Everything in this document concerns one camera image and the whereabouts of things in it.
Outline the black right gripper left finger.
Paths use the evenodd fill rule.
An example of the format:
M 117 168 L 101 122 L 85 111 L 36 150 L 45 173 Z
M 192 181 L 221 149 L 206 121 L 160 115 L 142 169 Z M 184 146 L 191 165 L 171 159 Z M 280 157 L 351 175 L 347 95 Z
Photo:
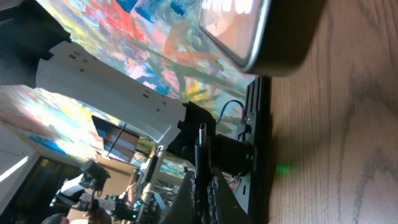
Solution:
M 188 171 L 178 190 L 177 196 L 161 224 L 196 224 L 195 173 Z

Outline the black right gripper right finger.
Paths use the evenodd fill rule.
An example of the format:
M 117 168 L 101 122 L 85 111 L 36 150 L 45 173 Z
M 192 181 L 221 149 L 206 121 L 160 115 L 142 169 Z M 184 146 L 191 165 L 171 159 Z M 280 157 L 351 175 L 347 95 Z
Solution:
M 213 168 L 208 186 L 208 214 L 211 224 L 253 224 L 242 209 L 222 172 Z

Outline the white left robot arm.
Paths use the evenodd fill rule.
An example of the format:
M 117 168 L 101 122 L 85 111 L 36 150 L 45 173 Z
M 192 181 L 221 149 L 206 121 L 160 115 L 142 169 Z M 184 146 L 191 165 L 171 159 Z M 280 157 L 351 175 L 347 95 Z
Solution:
M 216 133 L 206 109 L 162 95 L 87 52 L 36 1 L 1 2 L 1 85 L 41 88 L 82 101 L 151 137 L 197 169 L 236 175 L 253 149 Z

